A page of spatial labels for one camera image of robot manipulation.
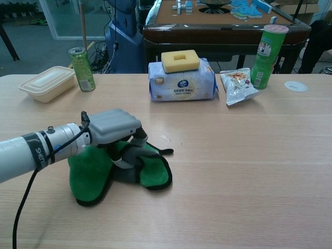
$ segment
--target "wall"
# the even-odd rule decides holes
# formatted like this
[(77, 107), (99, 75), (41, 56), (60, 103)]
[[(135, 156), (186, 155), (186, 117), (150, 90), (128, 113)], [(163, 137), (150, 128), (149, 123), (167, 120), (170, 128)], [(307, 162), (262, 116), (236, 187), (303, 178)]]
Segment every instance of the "wall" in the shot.
[(332, 0), (319, 0), (318, 5), (320, 8), (320, 12), (314, 14), (311, 22), (325, 18), (328, 10), (332, 9)]

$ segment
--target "wooden table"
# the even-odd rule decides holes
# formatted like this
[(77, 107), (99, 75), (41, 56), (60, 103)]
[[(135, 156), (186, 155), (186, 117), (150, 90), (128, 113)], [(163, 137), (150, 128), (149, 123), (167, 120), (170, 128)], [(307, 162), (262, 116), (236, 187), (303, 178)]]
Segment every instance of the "wooden table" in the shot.
[[(212, 101), (154, 103), (146, 75), (96, 75), (95, 91), (43, 104), (18, 90), (24, 79), (0, 78), (0, 140), (123, 108), (175, 152), (168, 190), (114, 183), (93, 208), (76, 204), (66, 161), (49, 166), (22, 212), (19, 248), (331, 248), (331, 76), (272, 75), (262, 95), (232, 108), (222, 88)], [(295, 79), (309, 90), (283, 86)], [(29, 178), (0, 185), (1, 249)]]

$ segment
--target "soda can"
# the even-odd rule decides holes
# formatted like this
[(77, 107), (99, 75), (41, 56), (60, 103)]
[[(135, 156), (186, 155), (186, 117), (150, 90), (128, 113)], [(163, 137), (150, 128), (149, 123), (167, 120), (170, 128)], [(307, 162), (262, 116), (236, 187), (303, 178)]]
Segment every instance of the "soda can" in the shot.
[(81, 91), (93, 91), (95, 89), (95, 83), (87, 51), (85, 48), (72, 48), (68, 51), (68, 53)]
[(287, 32), (286, 26), (275, 24), (264, 26), (255, 63), (251, 70), (251, 82), (255, 88), (266, 88)]

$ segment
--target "black label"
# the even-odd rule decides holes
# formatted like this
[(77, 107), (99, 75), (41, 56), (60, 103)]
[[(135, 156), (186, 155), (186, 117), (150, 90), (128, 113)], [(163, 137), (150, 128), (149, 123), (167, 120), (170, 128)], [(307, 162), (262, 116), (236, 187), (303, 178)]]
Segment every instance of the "black label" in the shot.
[(47, 156), (43, 144), (36, 133), (22, 136), (28, 144), (36, 167), (40, 171), (48, 165)]
[[(52, 144), (50, 142), (50, 139), (48, 138), (47, 134), (44, 131), (40, 131), (39, 133), (43, 136), (43, 138), (44, 138), (44, 140), (47, 144), (48, 151), (51, 154), (53, 152), (53, 148), (52, 148)], [(55, 162), (54, 155), (50, 159), (51, 159), (51, 164), (53, 164)]]

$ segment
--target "white disc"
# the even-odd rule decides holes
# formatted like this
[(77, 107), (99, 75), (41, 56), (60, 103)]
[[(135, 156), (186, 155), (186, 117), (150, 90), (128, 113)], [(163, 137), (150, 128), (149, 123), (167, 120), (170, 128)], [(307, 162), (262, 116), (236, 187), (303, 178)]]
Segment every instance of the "white disc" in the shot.
[(287, 81), (285, 87), (294, 92), (306, 92), (308, 89), (305, 84), (298, 81)]

